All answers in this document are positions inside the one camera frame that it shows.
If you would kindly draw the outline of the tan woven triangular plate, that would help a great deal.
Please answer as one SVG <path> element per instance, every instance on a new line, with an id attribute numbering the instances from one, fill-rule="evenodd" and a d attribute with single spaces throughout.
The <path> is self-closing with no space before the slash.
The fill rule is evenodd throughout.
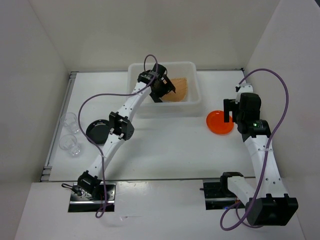
<path id="1" fill-rule="evenodd" d="M 171 79 L 175 87 L 175 92 L 170 91 L 164 95 L 161 100 L 163 102 L 183 102 L 187 98 L 188 93 L 188 81 L 186 77 Z"/>

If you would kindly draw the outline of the orange plastic plate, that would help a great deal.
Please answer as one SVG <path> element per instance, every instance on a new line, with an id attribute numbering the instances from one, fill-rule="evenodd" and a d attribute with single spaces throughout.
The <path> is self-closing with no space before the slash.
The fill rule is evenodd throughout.
<path id="1" fill-rule="evenodd" d="M 224 112 L 222 110 L 211 111 L 206 117 L 206 125 L 208 129 L 217 135 L 227 135 L 234 128 L 232 117 L 229 116 L 229 121 L 225 122 Z"/>

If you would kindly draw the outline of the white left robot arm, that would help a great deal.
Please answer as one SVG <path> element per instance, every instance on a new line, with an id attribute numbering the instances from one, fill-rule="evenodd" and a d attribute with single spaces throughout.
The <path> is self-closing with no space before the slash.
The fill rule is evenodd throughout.
<path id="1" fill-rule="evenodd" d="M 133 136 L 135 128 L 132 120 L 145 98 L 150 96 L 155 103 L 160 103 L 164 95 L 175 91 L 175 86 L 167 76 L 167 68 L 161 64 L 155 63 L 152 69 L 138 75 L 126 102 L 118 111 L 109 114 L 109 133 L 103 148 L 98 149 L 100 156 L 77 180 L 83 196 L 94 200 L 107 192 L 100 187 L 101 182 L 105 181 L 106 168 L 120 146 Z"/>

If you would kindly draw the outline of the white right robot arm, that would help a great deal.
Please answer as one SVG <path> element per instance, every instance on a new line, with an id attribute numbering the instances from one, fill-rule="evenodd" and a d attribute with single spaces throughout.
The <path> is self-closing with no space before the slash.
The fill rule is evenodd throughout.
<path id="1" fill-rule="evenodd" d="M 283 185 L 272 147 L 272 132 L 266 120 L 260 118 L 262 101 L 255 93 L 241 93 L 237 99 L 224 99 L 224 122 L 236 123 L 242 141 L 251 157 L 256 187 L 252 187 L 239 172 L 224 172 L 220 177 L 220 193 L 234 194 L 238 202 L 229 210 L 244 206 L 239 223 L 251 228 L 285 226 L 298 210 L 295 197 L 289 196 Z"/>

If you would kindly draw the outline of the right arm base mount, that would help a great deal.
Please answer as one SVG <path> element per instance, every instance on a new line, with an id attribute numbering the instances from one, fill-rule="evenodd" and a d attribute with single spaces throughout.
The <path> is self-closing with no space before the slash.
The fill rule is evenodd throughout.
<path id="1" fill-rule="evenodd" d="M 220 178 L 203 179 L 203 191 L 206 210 L 226 210 L 238 202 L 237 196 L 227 189 L 227 178 L 242 177 L 239 172 L 224 172 Z"/>

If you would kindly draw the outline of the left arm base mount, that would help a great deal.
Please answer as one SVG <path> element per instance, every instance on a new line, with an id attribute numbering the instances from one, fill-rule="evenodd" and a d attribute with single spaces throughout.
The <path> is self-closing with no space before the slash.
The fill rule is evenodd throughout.
<path id="1" fill-rule="evenodd" d="M 105 203 L 104 186 L 99 185 L 98 193 L 95 196 L 81 190 L 74 182 L 72 184 L 62 183 L 62 188 L 71 190 L 69 200 L 69 213 L 96 212 Z M 106 185 L 107 207 L 106 212 L 113 212 L 115 209 L 116 184 Z"/>

